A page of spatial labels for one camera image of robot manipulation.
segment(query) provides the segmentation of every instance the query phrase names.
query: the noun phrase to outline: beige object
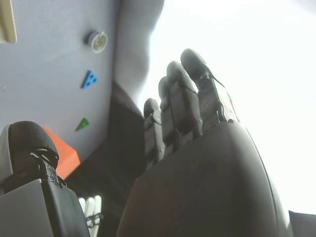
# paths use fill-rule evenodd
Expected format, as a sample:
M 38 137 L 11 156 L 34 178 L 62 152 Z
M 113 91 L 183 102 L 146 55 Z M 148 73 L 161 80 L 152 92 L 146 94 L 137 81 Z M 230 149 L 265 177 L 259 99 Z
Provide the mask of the beige object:
M 0 0 L 0 43 L 5 42 L 17 42 L 11 0 Z

